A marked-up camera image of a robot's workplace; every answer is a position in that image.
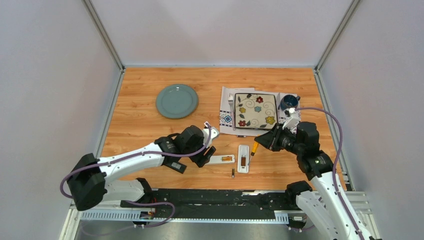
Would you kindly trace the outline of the yellow handled screwdriver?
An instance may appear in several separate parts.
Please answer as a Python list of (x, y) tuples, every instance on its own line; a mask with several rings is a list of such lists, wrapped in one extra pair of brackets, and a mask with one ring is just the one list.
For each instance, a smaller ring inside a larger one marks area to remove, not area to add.
[(249, 155), (248, 165), (251, 164), (251, 161), (252, 161), (253, 157), (255, 156), (255, 154), (256, 154), (256, 152), (258, 150), (258, 147), (259, 147), (259, 143), (257, 141), (255, 141), (254, 144), (253, 144), (253, 146), (252, 146), (250, 155)]

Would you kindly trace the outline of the short white remote control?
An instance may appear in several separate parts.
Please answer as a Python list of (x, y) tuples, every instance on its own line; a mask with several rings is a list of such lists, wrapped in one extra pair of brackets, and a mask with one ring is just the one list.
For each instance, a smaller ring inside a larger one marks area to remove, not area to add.
[(237, 172), (240, 174), (249, 173), (250, 149), (248, 145), (239, 145), (237, 152)]

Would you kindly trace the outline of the long white remote control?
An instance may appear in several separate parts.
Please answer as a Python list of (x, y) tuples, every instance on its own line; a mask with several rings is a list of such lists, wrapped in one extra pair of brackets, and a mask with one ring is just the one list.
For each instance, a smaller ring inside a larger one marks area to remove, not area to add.
[(222, 165), (235, 163), (234, 155), (213, 155), (205, 165)]

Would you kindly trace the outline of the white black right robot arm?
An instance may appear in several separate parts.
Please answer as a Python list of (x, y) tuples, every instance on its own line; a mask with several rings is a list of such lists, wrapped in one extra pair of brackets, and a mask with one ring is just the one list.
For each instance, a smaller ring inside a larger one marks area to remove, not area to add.
[(293, 210), (303, 210), (322, 235), (329, 240), (374, 239), (348, 200), (333, 161), (320, 149), (319, 139), (316, 124), (304, 121), (295, 133), (278, 123), (254, 141), (270, 151), (296, 155), (308, 180), (287, 185), (285, 203)]

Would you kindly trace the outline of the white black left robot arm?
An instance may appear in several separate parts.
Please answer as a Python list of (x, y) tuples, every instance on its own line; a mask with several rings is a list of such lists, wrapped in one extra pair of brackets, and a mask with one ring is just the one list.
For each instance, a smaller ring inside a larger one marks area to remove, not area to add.
[(61, 180), (60, 192), (72, 199), (79, 211), (110, 201), (129, 201), (142, 208), (148, 207), (153, 194), (147, 181), (144, 178), (122, 181), (121, 178), (161, 166), (183, 174), (187, 167), (180, 163), (182, 158), (190, 158), (202, 168), (215, 153), (212, 142), (219, 135), (215, 127), (205, 122), (203, 129), (191, 125), (181, 133), (162, 136), (144, 147), (119, 155), (96, 158), (92, 153), (86, 154)]

